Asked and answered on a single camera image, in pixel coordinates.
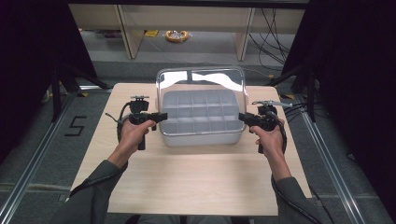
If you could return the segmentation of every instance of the transparent lid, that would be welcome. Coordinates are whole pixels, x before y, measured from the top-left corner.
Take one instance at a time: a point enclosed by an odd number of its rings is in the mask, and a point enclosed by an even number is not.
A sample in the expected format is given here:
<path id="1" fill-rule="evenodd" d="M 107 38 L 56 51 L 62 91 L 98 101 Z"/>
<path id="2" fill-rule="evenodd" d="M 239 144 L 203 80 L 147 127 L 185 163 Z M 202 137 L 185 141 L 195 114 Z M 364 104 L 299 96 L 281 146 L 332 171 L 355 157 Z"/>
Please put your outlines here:
<path id="1" fill-rule="evenodd" d="M 245 76 L 240 67 L 164 69 L 157 76 L 158 107 L 168 113 L 165 135 L 236 133 L 246 112 Z"/>

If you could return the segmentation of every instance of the gray carpet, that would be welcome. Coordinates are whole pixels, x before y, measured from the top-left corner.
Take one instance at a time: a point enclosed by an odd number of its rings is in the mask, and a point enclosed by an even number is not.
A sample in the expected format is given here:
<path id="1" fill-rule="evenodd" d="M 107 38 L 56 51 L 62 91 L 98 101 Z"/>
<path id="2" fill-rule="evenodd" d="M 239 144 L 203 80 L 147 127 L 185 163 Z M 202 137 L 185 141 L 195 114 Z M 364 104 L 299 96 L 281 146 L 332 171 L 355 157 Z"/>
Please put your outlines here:
<path id="1" fill-rule="evenodd" d="M 153 83 L 161 69 L 187 67 L 191 64 L 94 62 L 94 66 L 102 81 L 114 85 L 118 82 Z M 208 64 L 202 63 L 194 66 L 208 66 Z M 242 67 L 246 69 L 248 85 L 263 85 L 268 82 L 268 77 L 256 71 L 279 76 L 279 73 L 265 70 L 257 65 L 242 65 Z M 278 92 L 280 94 L 290 94 L 292 81 L 293 78 L 279 84 L 277 86 Z M 78 82 L 81 85 L 91 84 L 83 79 L 79 79 Z M 68 194 L 77 174 L 108 96 L 109 93 L 89 93 L 87 97 L 77 97 L 74 100 L 11 223 L 47 223 L 51 215 L 61 206 L 62 200 Z M 289 99 L 282 101 L 295 103 L 294 100 Z M 353 195 L 356 197 L 367 223 L 392 223 L 358 164 L 347 159 L 347 146 L 332 124 L 331 118 L 326 114 L 325 107 L 316 105 L 315 109 L 317 125 L 322 132 L 322 136 L 331 149 L 332 155 Z M 51 112 L 51 102 L 42 106 L 40 111 L 37 112 L 36 119 L 30 124 L 30 132 L 26 134 L 23 142 L 17 148 L 14 148 L 5 162 L 1 164 L 0 203 L 3 203 L 7 198 L 12 185 L 18 181 L 24 167 L 48 129 Z M 350 223 L 347 212 L 339 199 L 302 116 L 298 112 L 292 114 L 289 117 L 291 119 L 290 129 L 308 183 L 321 197 L 323 205 L 330 211 L 335 223 Z M 78 132 L 76 129 L 69 128 L 75 116 L 86 117 L 85 119 L 77 119 L 75 123 L 84 126 L 84 129 L 80 136 L 65 136 L 68 133 Z M 320 207 L 319 211 L 324 223 L 331 223 L 324 208 Z M 106 223 L 123 223 L 128 217 L 129 214 L 109 214 Z M 259 224 L 271 223 L 273 220 L 273 217 L 255 217 L 255 223 Z"/>

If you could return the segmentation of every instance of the desk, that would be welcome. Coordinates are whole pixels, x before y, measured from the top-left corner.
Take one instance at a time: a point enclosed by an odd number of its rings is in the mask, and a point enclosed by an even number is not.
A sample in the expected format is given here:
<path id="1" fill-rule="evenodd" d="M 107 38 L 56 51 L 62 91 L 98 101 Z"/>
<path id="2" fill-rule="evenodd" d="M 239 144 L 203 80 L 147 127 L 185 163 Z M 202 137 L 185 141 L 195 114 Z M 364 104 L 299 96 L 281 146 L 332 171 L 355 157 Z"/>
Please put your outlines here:
<path id="1" fill-rule="evenodd" d="M 249 101 L 278 101 L 273 87 L 248 86 Z M 149 95 L 148 112 L 155 112 L 155 84 L 117 84 L 99 120 L 73 188 L 80 184 L 117 145 L 116 123 L 105 115 L 118 116 L 130 95 Z M 278 114 L 285 119 L 281 107 Z M 247 111 L 257 113 L 257 106 Z M 311 197 L 289 125 L 286 159 L 305 196 Z M 276 197 L 270 183 L 271 170 L 257 153 L 257 136 L 244 130 L 235 145 L 167 147 L 159 131 L 146 136 L 146 150 L 137 151 L 114 189 L 111 213 L 276 216 Z"/>

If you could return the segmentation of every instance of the hand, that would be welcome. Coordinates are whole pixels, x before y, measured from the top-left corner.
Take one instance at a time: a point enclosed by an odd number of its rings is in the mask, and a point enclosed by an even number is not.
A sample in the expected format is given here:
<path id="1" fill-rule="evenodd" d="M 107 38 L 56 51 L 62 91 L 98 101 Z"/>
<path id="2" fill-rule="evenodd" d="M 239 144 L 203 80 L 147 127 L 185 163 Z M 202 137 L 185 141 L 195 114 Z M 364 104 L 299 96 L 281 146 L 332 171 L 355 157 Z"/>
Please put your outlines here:
<path id="1" fill-rule="evenodd" d="M 291 177 L 289 166 L 286 163 L 285 155 L 283 155 L 283 138 L 279 126 L 276 125 L 271 132 L 267 132 L 259 126 L 252 126 L 250 130 L 260 137 L 260 139 L 256 140 L 256 145 L 262 144 L 263 154 L 270 164 L 274 180 L 278 181 Z"/>
<path id="2" fill-rule="evenodd" d="M 122 124 L 120 142 L 107 160 L 121 168 L 137 151 L 143 134 L 149 133 L 149 128 L 155 125 L 156 123 L 150 119 L 139 125 L 134 125 L 126 119 Z"/>

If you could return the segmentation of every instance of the person's right arm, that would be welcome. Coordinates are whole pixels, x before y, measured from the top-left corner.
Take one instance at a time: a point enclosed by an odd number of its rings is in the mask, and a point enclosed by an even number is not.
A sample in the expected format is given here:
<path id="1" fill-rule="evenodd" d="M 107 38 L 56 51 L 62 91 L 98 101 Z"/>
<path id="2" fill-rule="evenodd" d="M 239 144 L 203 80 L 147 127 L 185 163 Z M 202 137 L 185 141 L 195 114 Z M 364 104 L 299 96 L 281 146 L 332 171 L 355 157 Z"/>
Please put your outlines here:
<path id="1" fill-rule="evenodd" d="M 260 137 L 256 141 L 256 145 L 262 144 L 263 154 L 268 160 L 276 188 L 279 192 L 290 200 L 290 202 L 303 208 L 316 220 L 320 220 L 318 209 L 305 198 L 297 180 L 291 175 L 285 155 L 283 154 L 283 139 L 279 127 L 276 126 L 271 132 L 267 132 L 259 126 L 252 126 L 250 130 Z M 278 205 L 279 223 L 310 223 L 309 219 L 282 200 L 278 194 L 276 194 L 276 202 Z"/>

